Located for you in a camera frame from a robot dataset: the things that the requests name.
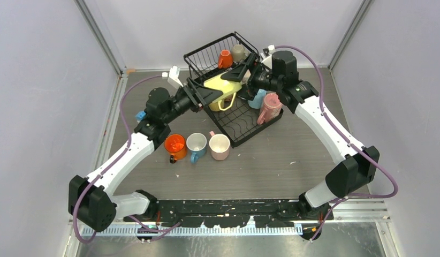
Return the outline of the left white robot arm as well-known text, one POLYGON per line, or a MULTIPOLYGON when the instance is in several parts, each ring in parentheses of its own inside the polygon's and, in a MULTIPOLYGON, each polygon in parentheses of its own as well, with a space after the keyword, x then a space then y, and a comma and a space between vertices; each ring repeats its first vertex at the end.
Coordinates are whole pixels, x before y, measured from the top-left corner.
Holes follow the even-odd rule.
POLYGON ((73 227, 80 221, 102 232, 118 218, 138 215, 150 222, 157 215, 155 197, 144 191, 114 196, 124 178, 147 156, 151 155, 169 136, 169 124, 188 110, 198 112, 215 102, 223 92, 197 84, 192 79, 171 96, 166 88, 158 87, 149 93, 145 116, 129 133, 125 144, 95 171, 69 182, 68 209, 73 227))

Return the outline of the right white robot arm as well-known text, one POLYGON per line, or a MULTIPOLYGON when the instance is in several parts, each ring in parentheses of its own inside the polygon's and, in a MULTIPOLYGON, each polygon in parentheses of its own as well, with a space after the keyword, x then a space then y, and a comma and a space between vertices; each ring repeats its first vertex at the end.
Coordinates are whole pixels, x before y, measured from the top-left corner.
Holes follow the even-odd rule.
POLYGON ((335 167, 318 185, 300 196, 299 214, 312 220, 320 206, 343 199, 374 179, 379 152, 355 139, 328 110, 322 93, 299 78, 297 59, 284 47, 262 62, 253 55, 221 75, 237 82, 243 97, 252 98, 260 89, 268 93, 263 98, 257 124, 274 120, 286 106, 315 133, 330 154, 335 167))

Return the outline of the pink patterned mug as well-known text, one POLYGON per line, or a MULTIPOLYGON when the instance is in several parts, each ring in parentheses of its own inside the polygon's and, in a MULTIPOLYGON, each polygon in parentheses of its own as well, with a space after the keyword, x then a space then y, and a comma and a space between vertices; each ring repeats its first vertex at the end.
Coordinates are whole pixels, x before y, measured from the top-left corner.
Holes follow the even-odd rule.
POLYGON ((262 125, 276 118, 279 115, 282 106, 283 104, 276 93, 267 94, 263 98, 257 124, 262 125))

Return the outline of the large orange mug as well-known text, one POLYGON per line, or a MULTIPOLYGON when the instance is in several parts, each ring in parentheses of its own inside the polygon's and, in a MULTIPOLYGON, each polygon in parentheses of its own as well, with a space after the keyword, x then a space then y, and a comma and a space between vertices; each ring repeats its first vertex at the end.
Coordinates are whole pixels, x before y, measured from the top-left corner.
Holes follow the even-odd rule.
POLYGON ((170 155, 169 161, 171 164, 184 159, 187 155, 186 140, 180 134, 169 135, 164 142, 164 147, 170 155))

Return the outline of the light blue faceted mug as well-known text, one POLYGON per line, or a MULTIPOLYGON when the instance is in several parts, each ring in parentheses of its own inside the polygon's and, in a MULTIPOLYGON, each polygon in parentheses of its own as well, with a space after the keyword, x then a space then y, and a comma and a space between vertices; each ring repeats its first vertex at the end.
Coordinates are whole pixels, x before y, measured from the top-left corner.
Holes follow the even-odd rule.
POLYGON ((262 106, 262 102, 264 97, 266 96, 267 91, 264 89, 259 89, 256 95, 252 100, 248 100, 248 105, 253 109, 260 109, 262 106))

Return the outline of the yellow-green faceted mug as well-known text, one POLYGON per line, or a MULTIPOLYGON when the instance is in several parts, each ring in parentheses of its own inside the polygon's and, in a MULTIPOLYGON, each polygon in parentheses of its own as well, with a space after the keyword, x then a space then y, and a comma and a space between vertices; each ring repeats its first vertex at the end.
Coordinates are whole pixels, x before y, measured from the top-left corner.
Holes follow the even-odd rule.
POLYGON ((209 108, 211 111, 227 111, 232 108, 237 92, 242 89, 240 82, 224 80, 221 78, 222 74, 206 80, 203 85, 206 88, 219 90, 222 92, 221 96, 214 99, 209 108))

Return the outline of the light pink faceted mug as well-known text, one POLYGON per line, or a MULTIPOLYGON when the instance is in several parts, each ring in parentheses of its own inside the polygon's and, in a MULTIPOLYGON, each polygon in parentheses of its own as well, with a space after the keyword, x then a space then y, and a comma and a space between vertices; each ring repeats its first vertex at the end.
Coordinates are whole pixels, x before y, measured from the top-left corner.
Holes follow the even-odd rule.
POLYGON ((210 131, 209 149, 213 159, 217 161, 225 160, 231 148, 229 138, 224 134, 216 134, 210 131))

